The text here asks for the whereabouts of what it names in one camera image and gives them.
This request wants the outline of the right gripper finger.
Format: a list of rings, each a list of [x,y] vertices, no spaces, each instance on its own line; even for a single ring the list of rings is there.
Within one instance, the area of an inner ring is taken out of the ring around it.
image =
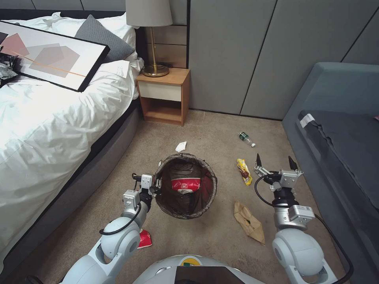
[[[268,171],[267,169],[265,169],[263,166],[262,166],[262,162],[261,162],[261,158],[259,156],[259,154],[257,153],[257,156],[256,156],[256,161],[255,161],[255,166],[254,166],[254,169],[253,171],[259,176],[259,177],[262,177],[264,175],[271,175],[272,172]]]
[[[298,177],[304,174],[303,171],[299,170],[297,163],[291,158],[291,156],[288,156],[288,160],[290,169],[294,171]]]

